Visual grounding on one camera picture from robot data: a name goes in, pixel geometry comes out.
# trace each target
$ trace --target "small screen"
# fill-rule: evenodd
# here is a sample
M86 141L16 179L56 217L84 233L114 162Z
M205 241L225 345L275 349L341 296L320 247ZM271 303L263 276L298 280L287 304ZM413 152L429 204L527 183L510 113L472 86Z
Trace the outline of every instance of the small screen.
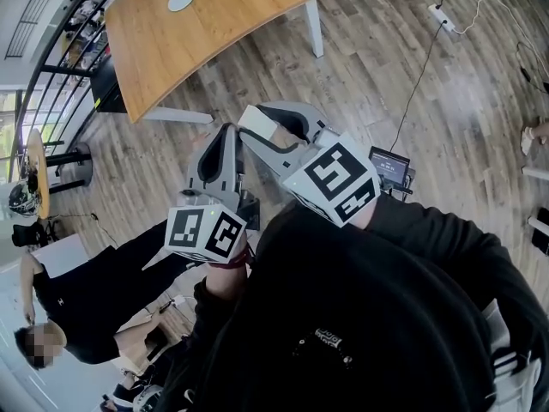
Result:
M371 155L371 163L376 167L377 175L398 185L403 185L407 163L378 153Z

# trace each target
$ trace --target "white cable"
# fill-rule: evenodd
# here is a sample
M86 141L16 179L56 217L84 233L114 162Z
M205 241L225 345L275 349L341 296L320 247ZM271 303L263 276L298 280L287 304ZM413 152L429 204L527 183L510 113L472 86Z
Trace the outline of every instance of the white cable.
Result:
M479 18L479 15L480 15L480 4L482 2L484 2L485 0L479 0L477 2L477 13L476 15L473 17L473 22L467 26L465 28L465 30L463 30L462 32L459 32L459 31L456 31L454 30L455 33L459 34L459 35L463 35L465 34L471 27L474 26L474 23L477 21L477 18ZM526 41L530 44L530 46L532 47L532 50L534 51L534 54L535 54L535 57L536 59L538 60L538 62L541 64L541 67L543 68L543 70L546 72L546 75L549 77L549 71L547 71L547 68L546 68L546 65L545 63L543 62L543 60L540 58L540 54L538 53L538 50L535 48L535 45L534 43L532 43L532 41L530 41L530 38L526 35L526 33L524 32L524 29L522 29L521 25L519 24L519 22L517 21L517 19L515 18L515 16L513 15L513 12L511 11L511 9L509 8L509 6L507 6L505 3L503 3L501 0L495 0L496 2L498 2L499 4L501 4L504 8L507 9L507 11L509 12L509 15L511 16L511 18L513 19L513 21L515 22L515 24L517 25L517 27L519 28L519 30L521 31L522 33L522 36L526 39Z

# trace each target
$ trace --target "table leg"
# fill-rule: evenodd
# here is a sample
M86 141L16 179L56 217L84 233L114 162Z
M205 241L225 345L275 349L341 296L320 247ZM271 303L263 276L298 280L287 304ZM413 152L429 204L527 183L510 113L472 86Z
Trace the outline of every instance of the table leg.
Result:
M191 122L193 124L209 124L214 121L211 114L189 112L177 108L165 108L157 106L143 116L149 120L170 120L175 122Z
M524 167L522 169L522 173L524 175L528 175L530 177L536 177L537 179L542 179L542 180L548 180L549 181L549 171L546 171L545 169Z
M320 15L318 14L317 0L309 0L305 3L305 19L309 27L312 51L317 58L324 54L323 34L320 30Z
M544 235L547 235L549 237L549 226L547 226L545 223L542 223L537 218L531 216L530 218L528 218L528 224L534 229L538 229Z
M66 154L48 155L45 158L45 165L47 167L58 167L59 165L66 165L67 163L89 161L91 159L92 156L90 154L80 154L74 151Z
M52 186L50 188L50 195L55 194L56 192L67 191L68 189L77 188L78 186L85 186L85 180L77 180L76 182L63 183L62 185Z

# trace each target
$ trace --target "person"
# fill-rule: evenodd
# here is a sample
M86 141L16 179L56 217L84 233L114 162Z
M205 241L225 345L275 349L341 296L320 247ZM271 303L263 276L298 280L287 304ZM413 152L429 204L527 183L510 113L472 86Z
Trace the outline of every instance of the person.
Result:
M535 139L540 139L540 143L545 145L549 137L549 122L541 123L537 127L525 127L521 135L521 150L524 155L528 155Z
M542 408L549 322L495 235L385 194L352 223L294 203L249 278L210 264L155 411Z
M32 255L25 255L21 293L30 326L16 331L15 341L28 363L35 369L47 367L63 349L84 363L103 363L154 330L161 321L159 312L144 324L117 332L187 270L189 260L176 254L143 270L164 245L165 234L163 221L55 278ZM48 316L44 324L34 323L33 288Z
M100 410L125 412L139 409L140 405L142 409L153 409L161 395L161 388L166 382L174 357L184 353L187 348L187 338L182 336L180 342L162 353L141 376L123 370L124 379L117 384L111 397L103 396Z

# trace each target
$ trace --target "sneaker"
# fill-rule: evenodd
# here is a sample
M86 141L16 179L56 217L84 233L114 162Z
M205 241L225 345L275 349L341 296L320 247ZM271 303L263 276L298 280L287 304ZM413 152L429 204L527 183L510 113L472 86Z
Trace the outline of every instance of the sneaker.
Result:
M534 136L532 136L532 128L526 127L521 135L521 150L524 155L528 155L528 153L530 152L533 141Z

